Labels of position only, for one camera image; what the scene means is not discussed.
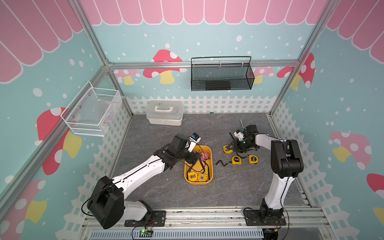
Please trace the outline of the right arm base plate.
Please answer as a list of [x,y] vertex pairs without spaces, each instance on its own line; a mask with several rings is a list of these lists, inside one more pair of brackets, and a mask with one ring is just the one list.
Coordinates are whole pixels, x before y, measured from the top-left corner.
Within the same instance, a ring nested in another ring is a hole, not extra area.
[[275,226],[277,228],[286,226],[284,210],[254,210],[251,208],[243,209],[243,216],[247,226]]

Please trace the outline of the yellow tape measure tray front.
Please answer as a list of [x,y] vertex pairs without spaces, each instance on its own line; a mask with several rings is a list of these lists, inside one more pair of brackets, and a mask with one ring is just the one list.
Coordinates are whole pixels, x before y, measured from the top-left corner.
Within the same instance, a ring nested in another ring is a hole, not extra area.
[[205,182],[207,182],[208,180],[209,180],[208,175],[206,175],[206,174],[201,174],[201,173],[198,174],[198,182],[205,183]]

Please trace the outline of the yellow tape measure with strap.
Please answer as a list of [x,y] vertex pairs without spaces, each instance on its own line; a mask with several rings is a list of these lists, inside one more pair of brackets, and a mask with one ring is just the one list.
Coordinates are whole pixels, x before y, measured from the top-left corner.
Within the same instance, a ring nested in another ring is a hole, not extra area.
[[242,159],[239,156],[234,156],[232,157],[231,161],[224,163],[222,160],[218,160],[215,165],[222,165],[223,167],[226,167],[227,165],[241,165],[242,164]]

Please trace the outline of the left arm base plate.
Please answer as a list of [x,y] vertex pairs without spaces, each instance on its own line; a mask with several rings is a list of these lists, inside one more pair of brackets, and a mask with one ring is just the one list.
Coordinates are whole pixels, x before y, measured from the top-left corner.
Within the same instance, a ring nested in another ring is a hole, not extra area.
[[124,223],[125,227],[164,227],[166,220],[166,211],[149,211],[141,220],[126,220]]

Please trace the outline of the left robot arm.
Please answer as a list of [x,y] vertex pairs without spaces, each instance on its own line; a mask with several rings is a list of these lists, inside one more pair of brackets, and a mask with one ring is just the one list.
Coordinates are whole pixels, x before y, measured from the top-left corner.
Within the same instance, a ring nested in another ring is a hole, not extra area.
[[133,221],[136,224],[152,224],[153,209],[143,200],[127,201],[128,196],[152,177],[172,169],[178,163],[194,165],[202,154],[194,150],[201,137],[193,133],[186,137],[183,134],[174,136],[170,144],[156,150],[146,161],[132,170],[109,178],[100,178],[91,197],[84,202],[103,229],[109,229],[120,220]]

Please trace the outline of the pink round tape measure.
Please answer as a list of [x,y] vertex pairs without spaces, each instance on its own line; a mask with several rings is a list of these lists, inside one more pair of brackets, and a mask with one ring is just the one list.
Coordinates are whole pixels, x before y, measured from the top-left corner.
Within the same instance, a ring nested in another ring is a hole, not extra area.
[[205,162],[205,161],[208,160],[209,158],[210,158],[209,153],[207,153],[207,152],[202,152],[201,161]]

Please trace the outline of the yellow storage tray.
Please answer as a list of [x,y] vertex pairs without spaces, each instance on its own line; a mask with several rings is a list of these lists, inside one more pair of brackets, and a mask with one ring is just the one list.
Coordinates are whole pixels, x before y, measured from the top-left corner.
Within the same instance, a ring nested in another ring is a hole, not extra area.
[[191,185],[207,185],[214,177],[212,151],[204,145],[197,145],[194,151],[201,153],[202,158],[194,165],[185,162],[184,178]]

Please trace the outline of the black mesh wall basket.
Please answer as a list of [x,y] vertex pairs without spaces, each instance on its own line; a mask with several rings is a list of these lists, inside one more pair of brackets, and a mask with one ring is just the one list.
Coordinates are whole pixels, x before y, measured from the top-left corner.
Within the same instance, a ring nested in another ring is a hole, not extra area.
[[251,90],[255,80],[251,60],[250,56],[191,58],[191,90]]

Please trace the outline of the yellow tape measure in tray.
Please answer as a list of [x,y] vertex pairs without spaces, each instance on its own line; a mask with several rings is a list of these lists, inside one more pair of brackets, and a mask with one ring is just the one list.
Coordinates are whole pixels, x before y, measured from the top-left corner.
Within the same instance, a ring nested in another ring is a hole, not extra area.
[[189,182],[196,182],[198,181],[198,174],[196,172],[188,172],[187,173],[187,180]]

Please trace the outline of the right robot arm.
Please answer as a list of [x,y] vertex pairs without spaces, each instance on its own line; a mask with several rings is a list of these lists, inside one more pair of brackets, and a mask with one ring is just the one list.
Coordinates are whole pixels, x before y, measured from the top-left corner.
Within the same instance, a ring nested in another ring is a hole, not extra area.
[[247,153],[265,148],[271,153],[273,180],[266,197],[262,201],[265,210],[282,210],[291,183],[304,170],[302,154],[297,140],[284,140],[260,133],[256,125],[249,125],[233,133],[233,140],[225,151]]

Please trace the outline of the green led circuit board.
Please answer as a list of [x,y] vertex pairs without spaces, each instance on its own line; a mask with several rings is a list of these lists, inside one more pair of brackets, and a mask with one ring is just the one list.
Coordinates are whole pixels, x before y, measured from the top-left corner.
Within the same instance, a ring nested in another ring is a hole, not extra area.
[[139,234],[139,237],[140,238],[152,238],[154,235],[154,231],[150,231],[150,230],[141,230],[140,231],[140,234]]

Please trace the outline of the white plastic toolbox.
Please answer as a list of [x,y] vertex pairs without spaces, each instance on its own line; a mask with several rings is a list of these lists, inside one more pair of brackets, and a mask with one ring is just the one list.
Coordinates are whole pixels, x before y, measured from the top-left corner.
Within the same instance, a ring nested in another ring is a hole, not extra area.
[[177,100],[151,100],[146,106],[146,117],[152,125],[181,126],[185,106]]

